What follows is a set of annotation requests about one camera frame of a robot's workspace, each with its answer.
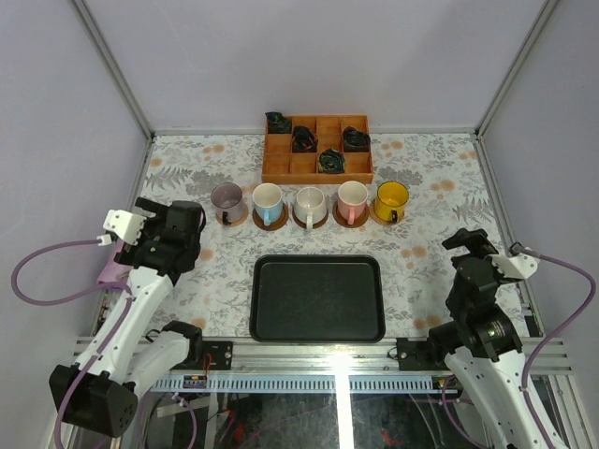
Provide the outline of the lilac mug black handle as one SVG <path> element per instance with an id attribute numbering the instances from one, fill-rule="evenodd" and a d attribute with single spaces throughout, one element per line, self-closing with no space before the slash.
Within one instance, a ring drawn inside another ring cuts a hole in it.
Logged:
<path id="1" fill-rule="evenodd" d="M 212 190 L 211 202 L 215 207 L 216 213 L 225 212 L 227 217 L 225 221 L 237 221 L 241 218 L 243 206 L 243 192 L 239 185 L 233 182 L 225 182 L 216 186 Z"/>

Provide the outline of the brown wooden coaster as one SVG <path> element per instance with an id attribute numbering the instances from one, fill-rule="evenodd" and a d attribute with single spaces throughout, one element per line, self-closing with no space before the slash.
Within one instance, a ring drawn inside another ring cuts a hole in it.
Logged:
<path id="1" fill-rule="evenodd" d="M 304 210 L 304 209 L 293 209 L 293 219 L 295 223 L 302 229 L 315 230 L 322 227 L 329 217 L 327 210 Z"/>
<path id="2" fill-rule="evenodd" d="M 342 227 L 345 228 L 358 228 L 362 225 L 365 225 L 366 222 L 369 220 L 370 217 L 370 212 L 369 209 L 366 208 L 360 215 L 358 218 L 356 218 L 354 220 L 354 222 L 352 224 L 349 224 L 344 217 L 340 214 L 339 209 L 338 209 L 338 205 L 335 204 L 333 207 L 333 217 L 336 221 L 336 223 Z"/>
<path id="3" fill-rule="evenodd" d="M 255 210 L 252 213 L 252 218 L 253 218 L 254 224 L 259 229 L 264 230 L 264 231 L 269 231 L 269 232 L 276 231 L 276 230 L 282 228 L 288 221 L 288 218 L 289 218 L 288 206 L 286 204 L 284 204 L 281 216 L 274 223 L 272 223 L 270 225 L 265 225 L 263 220 L 260 218 L 260 216 L 258 215 L 258 213 Z"/>

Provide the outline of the yellow mug black outside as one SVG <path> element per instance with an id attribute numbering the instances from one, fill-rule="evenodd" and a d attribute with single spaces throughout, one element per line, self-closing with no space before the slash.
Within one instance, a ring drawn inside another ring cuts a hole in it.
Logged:
<path id="1" fill-rule="evenodd" d="M 409 192 L 403 184 L 386 181 L 377 189 L 373 210 L 380 220 L 396 224 L 402 219 L 408 200 Z"/>

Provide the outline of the blue mug white inside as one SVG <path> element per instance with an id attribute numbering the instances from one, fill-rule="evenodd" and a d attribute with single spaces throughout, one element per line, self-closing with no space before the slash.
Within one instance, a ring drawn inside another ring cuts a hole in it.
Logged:
<path id="1" fill-rule="evenodd" d="M 283 213 L 283 196 L 274 183 L 259 184 L 252 195 L 254 210 L 264 226 L 273 225 Z"/>

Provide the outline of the pink mug white inside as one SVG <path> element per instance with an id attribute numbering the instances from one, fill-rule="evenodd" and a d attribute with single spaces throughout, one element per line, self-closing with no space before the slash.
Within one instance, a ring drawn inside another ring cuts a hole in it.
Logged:
<path id="1" fill-rule="evenodd" d="M 344 182 L 338 189 L 337 208 L 349 225 L 353 225 L 366 209 L 368 189 L 359 181 Z"/>

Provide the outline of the white speckled mug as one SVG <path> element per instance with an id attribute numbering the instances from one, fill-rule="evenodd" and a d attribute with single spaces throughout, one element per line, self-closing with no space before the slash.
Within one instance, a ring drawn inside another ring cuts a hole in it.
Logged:
<path id="1" fill-rule="evenodd" d="M 308 186 L 300 189 L 296 194 L 293 213 L 307 230 L 315 229 L 315 226 L 327 217 L 326 196 L 316 187 Z"/>

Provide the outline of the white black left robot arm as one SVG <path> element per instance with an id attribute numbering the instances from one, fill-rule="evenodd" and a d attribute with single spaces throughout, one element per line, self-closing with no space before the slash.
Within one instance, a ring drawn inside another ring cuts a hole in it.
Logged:
<path id="1" fill-rule="evenodd" d="M 70 366 L 57 366 L 50 377 L 57 408 L 54 442 L 61 425 L 111 437 L 122 436 L 139 400 L 170 369 L 198 367 L 205 356 L 202 332 L 193 325 L 171 322 L 145 350 L 136 350 L 158 306 L 200 253 L 206 213 L 193 201 L 161 205 L 138 198 L 142 214 L 110 210 L 101 244 L 115 237 L 124 244 L 115 262 L 131 269 L 122 293 L 104 325 Z"/>

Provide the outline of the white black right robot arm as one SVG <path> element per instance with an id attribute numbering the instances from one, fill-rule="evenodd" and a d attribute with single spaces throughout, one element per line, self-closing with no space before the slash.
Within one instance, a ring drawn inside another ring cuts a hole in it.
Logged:
<path id="1" fill-rule="evenodd" d="M 442 243 L 465 248 L 451 259 L 455 276 L 446 299 L 450 322 L 429 332 L 427 358 L 449 368 L 487 426 L 495 448 L 563 448 L 530 376 L 531 357 L 496 294 L 531 278 L 539 258 L 514 244 L 502 255 L 483 229 L 459 229 Z"/>

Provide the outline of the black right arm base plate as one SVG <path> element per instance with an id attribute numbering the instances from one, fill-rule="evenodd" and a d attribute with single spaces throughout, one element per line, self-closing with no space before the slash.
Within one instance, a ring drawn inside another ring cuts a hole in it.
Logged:
<path id="1" fill-rule="evenodd" d="M 396 361 L 401 371 L 447 370 L 445 355 L 443 348 L 429 338 L 397 338 L 387 351 L 387 357 Z"/>

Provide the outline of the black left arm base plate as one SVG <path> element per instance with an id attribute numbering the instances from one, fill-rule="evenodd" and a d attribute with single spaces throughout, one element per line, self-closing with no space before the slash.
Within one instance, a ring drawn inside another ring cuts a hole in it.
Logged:
<path id="1" fill-rule="evenodd" d="M 234 343 L 225 340 L 203 341 L 200 361 L 206 372 L 231 370 Z"/>

